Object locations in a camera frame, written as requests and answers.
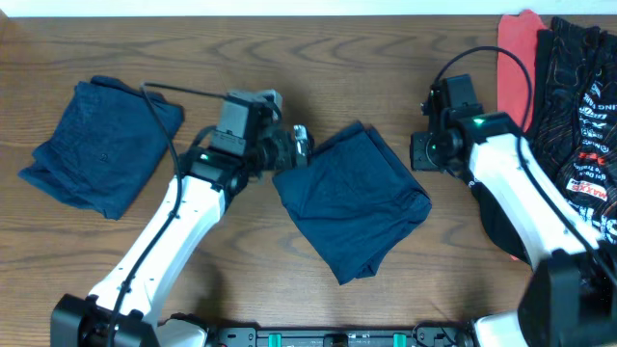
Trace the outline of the dark navy shorts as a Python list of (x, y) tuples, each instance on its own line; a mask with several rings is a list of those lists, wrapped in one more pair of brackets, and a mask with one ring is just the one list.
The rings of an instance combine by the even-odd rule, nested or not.
[(356, 121), (321, 144), (308, 167), (274, 186), (291, 220), (339, 284), (373, 277), (432, 202), (379, 132)]

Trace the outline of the navy blue garment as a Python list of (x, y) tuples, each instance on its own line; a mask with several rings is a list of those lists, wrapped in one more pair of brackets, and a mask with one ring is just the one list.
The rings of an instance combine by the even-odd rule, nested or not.
[(181, 106), (148, 96), (164, 130), (143, 95), (121, 80), (97, 75), (78, 83), (54, 133), (18, 175), (62, 203), (121, 218), (167, 150), (164, 135), (184, 121)]

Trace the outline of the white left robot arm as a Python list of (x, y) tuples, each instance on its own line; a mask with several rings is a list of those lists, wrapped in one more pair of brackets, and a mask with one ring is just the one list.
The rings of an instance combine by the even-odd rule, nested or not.
[(86, 298), (66, 294), (54, 307), (51, 345), (207, 345), (212, 332), (199, 319), (160, 319), (175, 281), (251, 178), (304, 167), (312, 147), (301, 124), (291, 131), (277, 125), (203, 129), (178, 157), (179, 173), (123, 259)]

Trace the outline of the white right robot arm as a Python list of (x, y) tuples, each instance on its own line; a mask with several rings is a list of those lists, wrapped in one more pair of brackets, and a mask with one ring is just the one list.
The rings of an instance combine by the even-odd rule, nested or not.
[(417, 171), (470, 174), (518, 233), (532, 276), (517, 309), (475, 320), (477, 346), (616, 341), (616, 248), (565, 201), (504, 113), (432, 116), (411, 137)]

